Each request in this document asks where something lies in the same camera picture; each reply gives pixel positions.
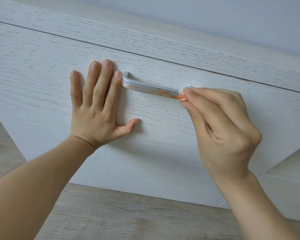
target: floor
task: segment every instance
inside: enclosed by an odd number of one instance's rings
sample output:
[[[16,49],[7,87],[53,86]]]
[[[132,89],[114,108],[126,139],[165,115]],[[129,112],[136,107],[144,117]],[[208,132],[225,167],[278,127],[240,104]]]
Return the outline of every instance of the floor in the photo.
[[[0,123],[0,177],[25,162]],[[36,239],[243,238],[227,209],[68,184]]]

